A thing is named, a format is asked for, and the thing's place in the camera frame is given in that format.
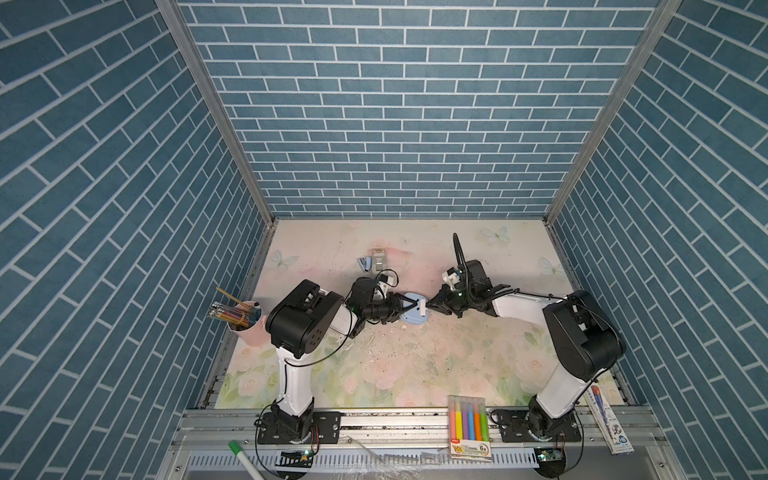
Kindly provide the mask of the light blue alarm clock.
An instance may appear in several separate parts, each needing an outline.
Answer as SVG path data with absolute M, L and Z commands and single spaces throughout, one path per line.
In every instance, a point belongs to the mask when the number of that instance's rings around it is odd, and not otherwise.
M 402 311 L 399 319 L 410 325 L 423 325 L 429 318 L 427 299 L 420 294 L 407 292 L 400 295 Z

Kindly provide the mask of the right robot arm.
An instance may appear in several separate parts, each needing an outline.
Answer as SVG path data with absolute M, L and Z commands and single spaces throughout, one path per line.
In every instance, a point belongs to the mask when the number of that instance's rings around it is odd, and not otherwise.
M 577 290 L 563 297 L 497 286 L 488 293 L 444 285 L 426 307 L 460 317 L 473 309 L 492 317 L 516 318 L 544 326 L 558 366 L 529 402 L 531 436 L 546 441 L 560 433 L 578 400 L 624 355 L 625 344 L 595 297 Z

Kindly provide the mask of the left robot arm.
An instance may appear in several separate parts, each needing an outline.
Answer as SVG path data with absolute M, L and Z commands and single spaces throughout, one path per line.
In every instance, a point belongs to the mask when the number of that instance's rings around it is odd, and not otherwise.
M 329 330 L 344 342 L 369 324 L 394 322 L 419 302 L 389 289 L 383 278 L 360 277 L 343 296 L 303 280 L 268 315 L 265 329 L 279 360 L 279 395 L 273 412 L 300 423 L 313 413 L 311 393 L 313 358 Z

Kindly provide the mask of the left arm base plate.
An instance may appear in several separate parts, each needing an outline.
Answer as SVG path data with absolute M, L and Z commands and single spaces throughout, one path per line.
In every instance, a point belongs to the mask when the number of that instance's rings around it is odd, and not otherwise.
M 341 428 L 340 411 L 314 411 L 300 417 L 280 409 L 267 411 L 254 422 L 257 441 L 265 445 L 306 443 L 309 440 L 323 444 L 337 444 Z

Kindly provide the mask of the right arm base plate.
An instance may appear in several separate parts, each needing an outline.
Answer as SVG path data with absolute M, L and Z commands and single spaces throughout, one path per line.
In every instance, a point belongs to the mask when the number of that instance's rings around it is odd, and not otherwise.
M 583 439 L 575 411 L 559 419 L 523 408 L 493 409 L 489 420 L 498 427 L 504 443 L 580 442 Z

